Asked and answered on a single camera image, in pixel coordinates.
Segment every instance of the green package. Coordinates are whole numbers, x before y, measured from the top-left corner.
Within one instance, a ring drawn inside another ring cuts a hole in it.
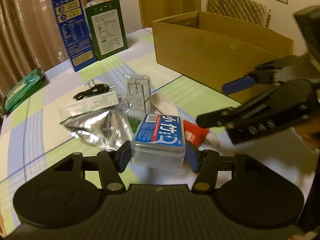
[[[128,48],[119,0],[92,5],[85,14],[98,60]]]
[[[40,68],[33,70],[14,86],[4,97],[4,114],[10,114],[24,100],[34,94],[44,83],[45,76]]]

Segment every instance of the green plastic packet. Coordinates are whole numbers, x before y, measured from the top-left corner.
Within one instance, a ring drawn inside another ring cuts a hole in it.
[[[34,94],[43,85],[44,81],[45,76],[40,68],[26,75],[4,97],[4,114],[9,115],[23,101]]]

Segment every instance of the plastic container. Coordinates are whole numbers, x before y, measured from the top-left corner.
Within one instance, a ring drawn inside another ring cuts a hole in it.
[[[177,171],[186,153],[182,119],[146,114],[131,141],[131,149],[136,165]]]

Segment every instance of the red stripe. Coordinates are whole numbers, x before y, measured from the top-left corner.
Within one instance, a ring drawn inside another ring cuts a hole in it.
[[[157,139],[157,133],[158,133],[159,126],[160,126],[160,119],[161,119],[161,115],[158,114],[157,121],[156,121],[156,126],[155,126],[155,128],[153,130],[153,135],[152,135],[152,139],[151,139],[152,142],[155,142],[156,139]]]

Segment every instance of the table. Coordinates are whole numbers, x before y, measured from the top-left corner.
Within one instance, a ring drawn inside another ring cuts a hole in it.
[[[152,29],[127,35],[129,49],[119,52],[75,73],[69,60],[46,72],[49,84],[23,102],[5,120],[0,136],[0,214],[7,233],[19,226],[12,206],[15,191],[26,181],[71,154],[96,155],[100,150],[72,138],[59,125],[59,107],[86,90],[88,82],[116,85],[125,93],[126,75],[149,75],[153,93],[160,92],[177,106],[180,116],[194,122],[199,114],[237,107],[239,103],[156,63]],[[310,190],[318,155],[304,146],[292,129],[254,142],[233,146],[223,128],[213,128],[223,144],[224,155],[246,152],[289,181],[296,183],[305,197]],[[201,145],[200,149],[210,148]],[[179,171],[161,171],[129,163],[121,175],[126,187],[131,183],[188,184],[195,174],[187,165]],[[230,172],[219,172],[218,187],[231,178]],[[97,172],[86,172],[86,179],[100,187]]]

